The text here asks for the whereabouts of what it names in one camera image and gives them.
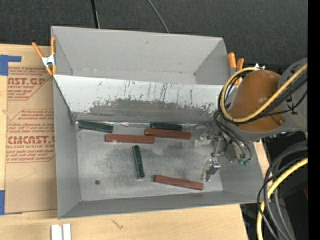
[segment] cardboard box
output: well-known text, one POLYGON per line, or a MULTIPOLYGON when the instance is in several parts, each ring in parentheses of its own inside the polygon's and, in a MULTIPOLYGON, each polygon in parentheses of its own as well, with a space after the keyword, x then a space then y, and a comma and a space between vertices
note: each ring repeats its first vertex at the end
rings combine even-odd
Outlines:
MULTIPOLYGON (((40 49, 45 56, 50 52, 40 49)), ((31 45, 0 44, 0 54, 21 56, 21 62, 9 62, 5 83, 4 212, 56 209, 53 78, 31 45)))
POLYGON ((230 76, 222 38, 57 27, 54 127, 58 217, 181 209, 255 202, 262 184, 254 155, 247 166, 219 158, 203 190, 154 182, 154 175, 201 181, 212 146, 195 145, 217 109, 230 76), (144 179, 137 179, 130 143, 79 120, 108 122, 114 134, 143 134, 149 123, 175 123, 190 140, 140 144, 144 179))

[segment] black cable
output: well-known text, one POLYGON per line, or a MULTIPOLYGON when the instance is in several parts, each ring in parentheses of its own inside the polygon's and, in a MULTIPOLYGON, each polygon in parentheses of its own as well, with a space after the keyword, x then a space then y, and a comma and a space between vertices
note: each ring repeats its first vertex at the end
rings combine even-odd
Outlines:
POLYGON ((275 239, 278 239, 278 237, 277 237, 277 235, 275 234, 274 230, 272 229, 269 220, 267 219, 267 217, 266 217, 266 215, 264 214, 264 212, 262 212, 261 207, 260 207, 260 205, 259 205, 259 203, 260 203, 260 198, 261 198, 261 193, 262 193, 262 191, 264 190, 265 186, 268 187, 268 183, 269 183, 271 180, 272 180, 272 181, 275 180, 279 175, 281 175, 285 170, 287 170, 293 163, 295 163, 296 161, 302 160, 303 158, 304 158, 304 156, 301 156, 301 157, 299 157, 299 158, 296 158, 295 160, 293 160, 293 161, 287 163, 286 165, 284 165, 280 170, 277 170, 276 173, 274 173, 271 177, 269 177, 269 178, 267 179, 266 182, 263 183, 262 187, 260 188, 260 190, 259 190, 259 192, 258 192, 257 201, 256 201, 257 206, 258 206, 258 211, 259 211, 259 213, 261 214, 261 216, 262 216, 265 224, 267 225, 270 233, 273 235, 273 237, 274 237, 275 239))
MULTIPOLYGON (((299 152, 299 151, 306 151, 308 150, 308 142, 307 141, 301 141, 301 142, 298 142, 290 147, 288 147, 286 150, 284 150, 273 162, 272 164, 269 166, 266 174, 265 174, 265 178, 264 178, 264 183, 268 183, 268 180, 269 180, 269 177, 270 177, 270 174, 272 173, 272 171, 274 171, 275 169, 278 170, 279 168, 279 164, 281 163, 281 161, 293 154, 293 153, 296 153, 296 152, 299 152)), ((277 229, 277 231, 283 236, 284 239, 288 239, 285 235, 285 233, 280 229, 279 225, 278 225, 278 222, 276 221, 274 215, 273 215, 273 212, 271 211, 271 208, 270 208, 270 204, 268 202, 268 185, 265 184, 264 187, 263 187, 263 191, 264 191, 264 203, 265 203, 265 209, 267 210, 269 216, 270 216, 270 219, 271 221, 273 222, 273 225, 275 226, 275 228, 277 229)))
POLYGON ((91 7, 92 7, 92 12, 93 12, 93 17, 94 17, 95 28, 100 29, 100 22, 99 22, 99 18, 98 18, 98 12, 96 9, 95 0, 91 0, 91 7))
POLYGON ((162 17, 160 16, 159 12, 157 11, 156 7, 153 5, 153 3, 150 0, 147 0, 147 1, 151 5, 151 7, 154 10, 155 14, 158 16, 159 20, 161 21, 162 25, 165 28, 165 31, 169 34, 170 32, 169 32, 164 20, 162 19, 162 17))
MULTIPOLYGON (((234 81, 236 80, 236 78, 239 77, 239 75, 237 75, 234 79, 232 79, 232 81, 230 83, 234 83, 234 81)), ((283 103, 292 93, 294 93, 296 90, 298 90, 306 81, 308 80, 308 72, 305 72, 301 75, 301 77, 299 77, 294 83, 291 83, 290 86, 288 86, 278 97, 276 100, 274 100, 268 107, 265 108, 264 111, 262 111, 260 114, 256 115, 255 117, 248 119, 244 122, 237 122, 235 123, 233 120, 230 120, 228 118, 226 118, 223 114, 222 117, 227 121, 230 122, 232 124, 236 124, 236 125, 240 125, 240 124, 247 124, 253 121, 256 121, 260 118, 264 118, 264 117, 269 117, 269 116, 275 116, 275 115, 279 115, 279 114, 283 114, 289 111, 293 111, 297 106, 300 105, 300 103, 303 101, 303 99, 305 98, 305 96, 307 95, 308 90, 302 95, 302 97, 300 98, 300 100, 297 102, 296 105, 289 107, 288 110, 284 110, 284 111, 280 111, 280 112, 274 112, 274 113, 270 113, 271 111, 273 111, 274 109, 276 109, 281 103, 283 103)), ((233 84, 231 85, 231 87, 229 87, 228 93, 225 96, 225 101, 227 100, 228 96, 229 96, 229 92, 232 88, 233 84)))

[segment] cardboard sheet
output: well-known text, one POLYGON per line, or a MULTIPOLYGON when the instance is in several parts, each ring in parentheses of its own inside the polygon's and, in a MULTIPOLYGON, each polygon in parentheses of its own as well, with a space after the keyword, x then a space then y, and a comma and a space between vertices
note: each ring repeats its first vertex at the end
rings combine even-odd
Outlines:
POLYGON ((22 57, 8 68, 4 212, 56 209, 53 79, 31 45, 0 44, 0 54, 22 57))

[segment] clamp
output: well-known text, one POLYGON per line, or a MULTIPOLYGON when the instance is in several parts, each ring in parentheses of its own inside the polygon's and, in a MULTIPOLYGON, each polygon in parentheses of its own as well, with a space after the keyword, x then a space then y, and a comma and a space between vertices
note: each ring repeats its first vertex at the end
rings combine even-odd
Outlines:
POLYGON ((39 47, 35 42, 32 42, 32 46, 34 47, 36 53, 39 55, 40 59, 43 61, 45 65, 46 71, 50 76, 55 75, 57 72, 56 66, 56 38, 54 36, 51 37, 51 55, 49 57, 44 57, 39 47))

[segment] black wire bundle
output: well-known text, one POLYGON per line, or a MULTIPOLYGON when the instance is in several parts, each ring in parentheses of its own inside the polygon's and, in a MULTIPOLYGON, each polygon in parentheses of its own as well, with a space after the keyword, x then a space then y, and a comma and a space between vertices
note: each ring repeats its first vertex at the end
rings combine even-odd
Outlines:
POLYGON ((261 207, 260 207, 260 198, 261 198, 261 193, 263 192, 263 198, 264 198, 264 203, 265 203, 265 209, 267 211, 267 214, 272 222, 272 225, 275 227, 276 232, 279 233, 285 240, 291 240, 294 239, 294 237, 292 236, 291 232, 289 231, 288 227, 287 227, 287 223, 282 215, 281 209, 280 209, 280 204, 279 204, 279 196, 278 196, 278 192, 274 191, 273 192, 273 197, 274 197, 274 203, 276 205, 276 211, 278 213, 278 216, 280 218, 280 221, 277 221, 275 218, 275 215, 273 214, 272 210, 271 210, 271 206, 270 203, 268 201, 268 182, 275 180, 278 176, 280 176, 284 171, 286 171, 289 167, 291 167, 293 164, 295 164, 297 161, 302 160, 303 158, 305 158, 305 156, 300 156, 297 157, 293 160, 291 160, 290 162, 288 162, 287 164, 285 164, 281 169, 279 169, 281 162, 284 160, 284 158, 287 158, 288 156, 297 153, 297 152, 301 152, 301 151, 308 151, 308 142, 307 141, 301 141, 298 142, 290 147, 288 147, 285 151, 283 151, 269 166, 268 170, 266 171, 265 177, 264 177, 264 182, 263 182, 263 186, 261 187, 261 189, 258 192, 257 195, 257 206, 258 206, 258 210, 259 213, 261 214, 266 226, 268 227, 270 233, 272 234, 272 236, 278 240, 279 237, 276 235, 275 231, 273 230, 270 221, 268 220, 268 218, 266 217, 266 215, 262 212, 261 207), (282 225, 282 227, 284 228, 285 233, 281 230, 280 228, 280 224, 282 225))
MULTIPOLYGON (((225 101, 227 101, 228 96, 231 92, 231 89, 234 85, 234 82, 239 79, 240 77, 245 77, 247 74, 249 74, 251 71, 247 71, 247 72, 243 72, 243 74, 237 75, 231 82, 230 82, 230 86, 228 86, 228 91, 226 92, 226 95, 224 98, 225 101)), ((232 124, 236 124, 236 125, 240 125, 240 124, 247 124, 253 121, 256 121, 260 118, 264 118, 264 117, 270 117, 270 116, 275 116, 275 115, 279 115, 279 114, 283 114, 289 111, 294 111, 295 108, 297 108, 300 103, 304 100, 304 98, 307 96, 308 94, 308 90, 306 90, 304 92, 304 94, 301 96, 300 100, 293 105, 292 107, 289 107, 289 109, 284 110, 284 111, 279 111, 279 112, 273 112, 271 113, 271 111, 273 111, 274 109, 276 109, 281 103, 283 103, 286 99, 288 99, 295 91, 297 91, 304 83, 306 83, 308 81, 308 72, 304 72, 301 74, 301 76, 299 76, 293 83, 291 83, 268 107, 265 108, 264 111, 262 111, 260 114, 256 115, 255 117, 248 119, 244 122, 237 122, 235 123, 234 121, 226 118, 223 113, 221 114, 221 116, 228 122, 232 123, 232 124)))
MULTIPOLYGON (((240 78, 241 76, 238 76, 236 79, 232 80, 231 81, 231 86, 228 90, 228 92, 230 92, 230 90, 232 89, 232 86, 234 85, 234 83, 236 82, 236 80, 238 78, 240 78)), ((220 95, 218 97, 218 109, 214 112, 213 114, 213 119, 215 121, 215 124, 218 126, 218 128, 223 132, 225 133, 238 147, 239 149, 241 150, 241 153, 242 153, 242 158, 244 159, 246 157, 246 151, 244 150, 244 147, 246 147, 246 149, 248 150, 249 152, 249 158, 248 160, 250 161, 253 157, 253 153, 252 153, 252 150, 251 148, 249 147, 249 145, 246 143, 246 141, 244 141, 243 138, 241 138, 238 134, 236 134, 232 129, 230 129, 228 126, 226 126, 225 124, 221 123, 219 120, 218 120, 218 116, 222 116, 222 110, 220 108, 220 100, 221 100, 221 97, 222 96, 222 92, 220 92, 220 95)))

